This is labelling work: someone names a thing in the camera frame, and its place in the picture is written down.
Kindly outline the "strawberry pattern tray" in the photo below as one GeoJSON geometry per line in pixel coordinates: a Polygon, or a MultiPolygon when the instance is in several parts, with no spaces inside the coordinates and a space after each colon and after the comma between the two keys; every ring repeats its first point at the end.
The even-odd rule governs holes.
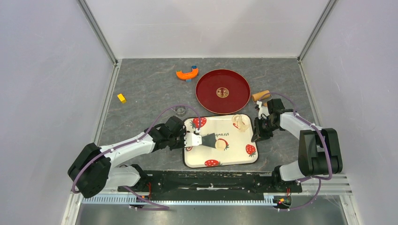
{"type": "Polygon", "coordinates": [[[252,122],[246,114],[187,118],[184,124],[191,133],[200,126],[202,136],[201,145],[184,149],[184,164],[189,168],[245,165],[258,160],[252,122]]]}

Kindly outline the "torn off dough scrap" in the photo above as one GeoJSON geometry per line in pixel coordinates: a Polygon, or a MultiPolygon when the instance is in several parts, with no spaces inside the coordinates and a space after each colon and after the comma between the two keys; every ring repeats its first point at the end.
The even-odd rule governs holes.
{"type": "Polygon", "coordinates": [[[240,114],[234,115],[232,117],[232,125],[239,130],[239,132],[245,132],[249,125],[243,122],[242,116],[240,114]]]}

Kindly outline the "white dough piece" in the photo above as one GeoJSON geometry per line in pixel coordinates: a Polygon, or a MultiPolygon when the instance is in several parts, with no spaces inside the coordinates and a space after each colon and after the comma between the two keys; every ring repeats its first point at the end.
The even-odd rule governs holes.
{"type": "Polygon", "coordinates": [[[216,142],[215,142],[215,148],[217,150],[226,150],[228,147],[229,147],[229,144],[224,139],[220,138],[220,139],[216,140],[216,142]]]}

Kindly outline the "orange handled scraper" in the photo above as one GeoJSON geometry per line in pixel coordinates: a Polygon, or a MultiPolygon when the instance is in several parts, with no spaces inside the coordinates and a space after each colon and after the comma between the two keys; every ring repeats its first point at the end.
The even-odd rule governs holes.
{"type": "Polygon", "coordinates": [[[201,145],[207,146],[210,148],[215,148],[216,141],[217,141],[217,139],[216,139],[215,133],[203,135],[201,137],[201,145]]]}

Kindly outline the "wooden dough roller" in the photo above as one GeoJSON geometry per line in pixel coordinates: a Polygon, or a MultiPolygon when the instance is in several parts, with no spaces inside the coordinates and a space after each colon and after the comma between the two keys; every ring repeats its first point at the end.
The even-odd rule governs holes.
{"type": "Polygon", "coordinates": [[[267,102],[272,99],[272,95],[269,90],[264,90],[251,95],[253,103],[258,106],[257,102],[262,102],[262,106],[267,107],[267,102]]]}

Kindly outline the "small metal cup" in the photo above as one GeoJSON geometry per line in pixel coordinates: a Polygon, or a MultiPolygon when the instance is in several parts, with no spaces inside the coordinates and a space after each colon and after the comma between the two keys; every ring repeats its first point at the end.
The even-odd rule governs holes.
{"type": "Polygon", "coordinates": [[[179,117],[183,117],[184,115],[186,115],[187,110],[186,107],[183,105],[178,105],[174,108],[175,113],[177,114],[177,116],[179,117]]]}

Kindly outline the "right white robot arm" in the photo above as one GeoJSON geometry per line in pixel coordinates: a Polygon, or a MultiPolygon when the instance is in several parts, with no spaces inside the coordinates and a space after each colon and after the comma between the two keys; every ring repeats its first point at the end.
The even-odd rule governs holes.
{"type": "Polygon", "coordinates": [[[254,120],[252,142],[267,140],[276,130],[288,131],[299,141],[298,159],[277,166],[272,172],[274,190],[284,191],[290,181],[330,180],[334,174],[342,172],[343,161],[335,129],[310,123],[293,109],[286,109],[279,98],[269,100],[266,106],[257,101],[256,109],[258,117],[254,120]]]}

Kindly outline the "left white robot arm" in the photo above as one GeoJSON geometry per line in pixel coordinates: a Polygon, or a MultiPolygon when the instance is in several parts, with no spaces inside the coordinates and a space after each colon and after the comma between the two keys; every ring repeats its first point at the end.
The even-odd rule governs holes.
{"type": "Polygon", "coordinates": [[[189,133],[185,123],[176,116],[165,123],[152,124],[139,135],[111,145],[97,146],[89,143],[80,152],[68,169],[72,179],[71,191],[91,198],[107,188],[132,187],[142,191],[147,186],[147,178],[137,166],[120,165],[137,156],[149,154],[169,147],[170,150],[201,144],[199,135],[204,126],[203,118],[192,120],[193,133],[189,133]]]}

